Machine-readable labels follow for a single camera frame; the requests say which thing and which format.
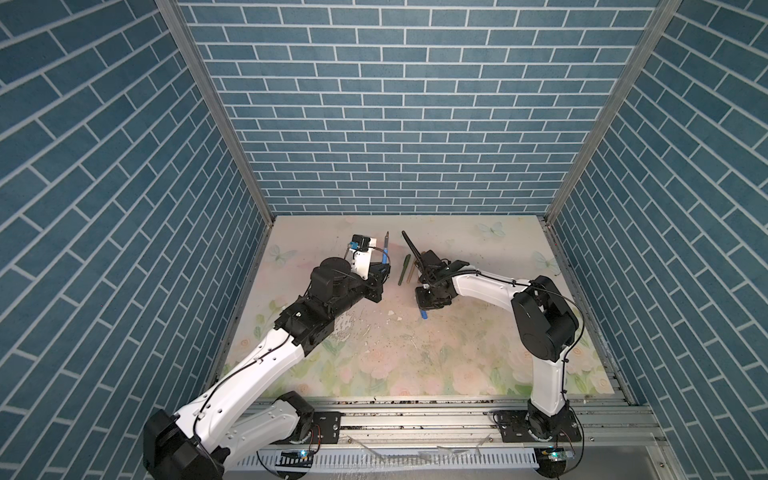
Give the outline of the blue pen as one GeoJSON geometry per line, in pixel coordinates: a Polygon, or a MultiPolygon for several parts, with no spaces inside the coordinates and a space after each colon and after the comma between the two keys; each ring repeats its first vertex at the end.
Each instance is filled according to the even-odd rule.
{"type": "Polygon", "coordinates": [[[384,237],[384,243],[382,247],[382,263],[383,264],[389,264],[390,258],[389,258],[389,252],[388,252],[388,246],[389,246],[389,231],[386,232],[384,237]]]}

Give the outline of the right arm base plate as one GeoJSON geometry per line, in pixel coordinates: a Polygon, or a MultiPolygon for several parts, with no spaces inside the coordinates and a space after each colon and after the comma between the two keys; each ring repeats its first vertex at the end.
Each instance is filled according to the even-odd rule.
{"type": "Polygon", "coordinates": [[[496,410],[490,414],[504,443],[555,442],[556,440],[583,439],[577,417],[567,407],[555,416],[547,416],[536,409],[496,410]]]}

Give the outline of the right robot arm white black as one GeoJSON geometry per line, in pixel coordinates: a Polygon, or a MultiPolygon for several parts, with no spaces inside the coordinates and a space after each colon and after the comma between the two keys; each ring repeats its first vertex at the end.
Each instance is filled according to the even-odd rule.
{"type": "Polygon", "coordinates": [[[465,261],[441,259],[431,250],[413,256],[420,272],[421,285],[415,289],[420,309],[441,309],[463,296],[513,314],[520,342],[533,357],[526,414],[529,433],[549,441],[563,431],[570,415],[565,391],[567,356],[578,342],[579,320],[552,279],[494,276],[465,261]]]}

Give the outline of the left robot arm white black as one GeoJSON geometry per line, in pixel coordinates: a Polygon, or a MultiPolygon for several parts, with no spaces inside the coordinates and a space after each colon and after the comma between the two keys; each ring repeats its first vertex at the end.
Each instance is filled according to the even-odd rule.
{"type": "Polygon", "coordinates": [[[335,328],[338,316],[363,299],[378,303],[388,263],[354,267],[340,257],[313,269],[308,288],[278,316],[251,353],[198,398],[170,414],[159,410],[143,428],[143,465],[155,479],[220,479],[227,469],[275,442],[299,442],[313,427],[314,408],[298,393],[267,409],[245,411],[335,328]]]}

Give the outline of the aluminium mounting rail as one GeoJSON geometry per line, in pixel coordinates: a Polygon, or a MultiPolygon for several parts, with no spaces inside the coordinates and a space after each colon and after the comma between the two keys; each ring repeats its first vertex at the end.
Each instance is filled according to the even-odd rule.
{"type": "MultiPolygon", "coordinates": [[[[496,410],[527,410],[521,401],[495,400],[306,400],[315,411],[342,413],[337,444],[359,443],[368,447],[468,446],[471,443],[503,444],[489,414],[496,410]]],[[[273,402],[257,401],[246,417],[267,409],[273,402]]],[[[651,410],[618,403],[576,401],[570,410],[582,428],[583,439],[566,445],[653,446],[667,438],[651,410]]],[[[543,446],[546,442],[508,443],[543,446]]]]}

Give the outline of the green pen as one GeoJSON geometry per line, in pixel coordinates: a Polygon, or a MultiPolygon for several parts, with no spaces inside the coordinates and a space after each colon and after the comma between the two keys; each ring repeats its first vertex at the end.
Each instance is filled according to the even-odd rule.
{"type": "Polygon", "coordinates": [[[407,270],[408,270],[411,258],[412,258],[411,254],[407,254],[405,256],[405,259],[404,259],[402,267],[401,267],[400,275],[399,275],[399,278],[398,278],[398,283],[397,283],[398,286],[401,286],[403,284],[403,282],[404,282],[405,275],[407,273],[407,270]]]}

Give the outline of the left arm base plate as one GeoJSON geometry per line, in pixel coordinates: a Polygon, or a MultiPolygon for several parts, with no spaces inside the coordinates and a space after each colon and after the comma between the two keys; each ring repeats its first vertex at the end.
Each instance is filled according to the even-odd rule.
{"type": "Polygon", "coordinates": [[[307,443],[309,439],[320,446],[337,444],[341,430],[342,413],[339,411],[315,411],[312,417],[308,414],[299,416],[298,424],[293,432],[279,444],[307,443]]]}

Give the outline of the brown pen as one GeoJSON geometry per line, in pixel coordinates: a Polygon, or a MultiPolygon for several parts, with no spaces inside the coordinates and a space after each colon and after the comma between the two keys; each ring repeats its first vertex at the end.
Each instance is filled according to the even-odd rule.
{"type": "Polygon", "coordinates": [[[411,267],[410,267],[410,270],[409,270],[409,273],[408,273],[408,276],[407,276],[407,279],[406,279],[406,282],[407,282],[407,283],[410,283],[410,282],[411,282],[411,280],[413,279],[413,276],[414,276],[414,273],[416,272],[416,270],[417,270],[417,266],[416,266],[416,264],[414,263],[414,264],[412,264],[412,265],[411,265],[411,267]]]}

